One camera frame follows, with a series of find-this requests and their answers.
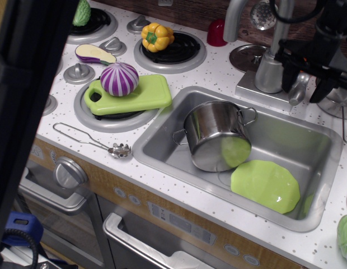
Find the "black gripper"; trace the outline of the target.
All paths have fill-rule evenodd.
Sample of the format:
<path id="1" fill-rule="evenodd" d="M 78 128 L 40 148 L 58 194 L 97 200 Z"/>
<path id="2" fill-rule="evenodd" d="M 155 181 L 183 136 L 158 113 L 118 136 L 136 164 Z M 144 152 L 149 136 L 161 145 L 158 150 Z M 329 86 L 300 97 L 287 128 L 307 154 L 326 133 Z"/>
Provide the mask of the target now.
<path id="1" fill-rule="evenodd" d="M 321 102 L 333 88 L 347 90 L 347 57 L 341 42 L 347 39 L 347 1 L 317 1 L 312 12 L 302 17 L 287 18 L 274 11 L 278 21 L 298 24 L 317 17 L 312 40 L 279 41 L 275 59 L 282 62 L 282 89 L 290 92 L 301 71 L 316 77 L 316 89 L 310 103 Z"/>

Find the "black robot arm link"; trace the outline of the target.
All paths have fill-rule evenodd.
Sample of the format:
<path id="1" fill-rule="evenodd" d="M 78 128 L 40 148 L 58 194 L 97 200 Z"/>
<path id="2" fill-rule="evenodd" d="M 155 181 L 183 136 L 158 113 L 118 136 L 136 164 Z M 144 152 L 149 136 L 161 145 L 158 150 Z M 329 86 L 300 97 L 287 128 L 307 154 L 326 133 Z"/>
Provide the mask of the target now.
<path id="1" fill-rule="evenodd" d="M 0 242 L 77 1 L 8 1 L 0 28 Z"/>

